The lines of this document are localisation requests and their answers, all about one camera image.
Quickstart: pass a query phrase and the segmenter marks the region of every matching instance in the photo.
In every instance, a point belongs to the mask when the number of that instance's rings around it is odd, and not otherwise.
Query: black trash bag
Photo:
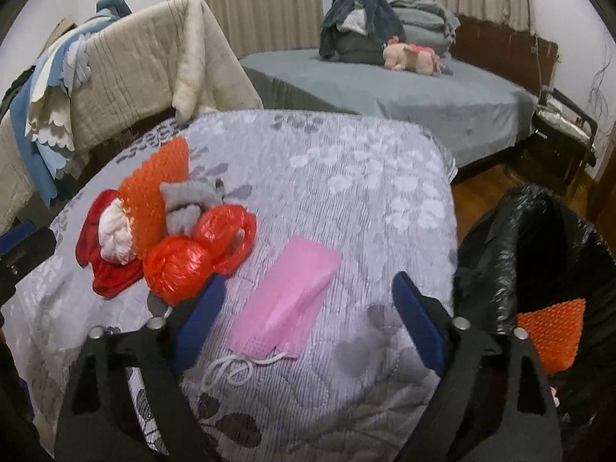
[[[578,298],[586,310],[575,362],[549,377],[564,460],[615,460],[616,264],[605,241],[560,197],[529,185],[509,190],[460,246],[455,314],[483,330],[510,334],[517,313]]]

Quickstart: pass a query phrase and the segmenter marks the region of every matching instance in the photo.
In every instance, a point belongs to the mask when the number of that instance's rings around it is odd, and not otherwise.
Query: metal screw
[[[102,326],[95,326],[87,335],[91,339],[100,339],[103,335],[105,335],[105,329]]]
[[[521,326],[517,326],[513,329],[513,335],[515,335],[521,341],[525,341],[529,338],[529,333]]]
[[[160,330],[162,327],[165,326],[166,323],[167,323],[167,320],[163,318],[162,316],[154,316],[153,318],[150,318],[148,320],[148,322],[146,323],[146,326],[150,330]]]
[[[462,316],[456,316],[452,323],[458,330],[468,330],[470,328],[470,321]]]

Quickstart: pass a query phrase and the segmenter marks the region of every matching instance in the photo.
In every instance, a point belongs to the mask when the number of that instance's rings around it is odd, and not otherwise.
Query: pink face mask
[[[227,338],[233,354],[210,364],[203,388],[213,387],[234,362],[241,365],[229,372],[227,382],[242,385],[255,365],[300,357],[340,261],[340,252],[292,237],[236,316]],[[276,355],[268,359],[274,350]],[[243,378],[235,379],[240,373]]]

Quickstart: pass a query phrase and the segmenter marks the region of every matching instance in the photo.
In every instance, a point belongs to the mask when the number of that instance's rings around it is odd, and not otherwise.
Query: white elastic strap
[[[277,361],[280,361],[285,356],[286,353],[281,352],[279,354],[276,354],[276,356],[272,356],[271,358],[266,358],[264,360],[250,360],[245,357],[238,356],[237,354],[230,354],[229,356],[219,358],[211,362],[203,373],[203,378],[201,380],[201,390],[209,391],[210,389],[212,389],[221,380],[221,378],[227,372],[227,369],[230,368],[233,363],[238,363],[239,367],[236,367],[234,370],[229,371],[227,375],[227,382],[231,385],[239,386],[246,384],[252,378],[255,365],[257,365],[258,367],[271,365]],[[218,367],[220,368],[210,381],[210,375],[212,375]],[[234,379],[236,375],[244,372],[245,370],[248,370],[245,377],[242,377],[241,379]]]

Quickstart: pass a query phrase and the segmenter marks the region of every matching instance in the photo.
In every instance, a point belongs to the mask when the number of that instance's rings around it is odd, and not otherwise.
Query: stuffed animal
[[[429,47],[403,44],[398,36],[390,38],[383,50],[385,69],[393,71],[415,71],[420,74],[441,74],[442,66],[436,52]]]

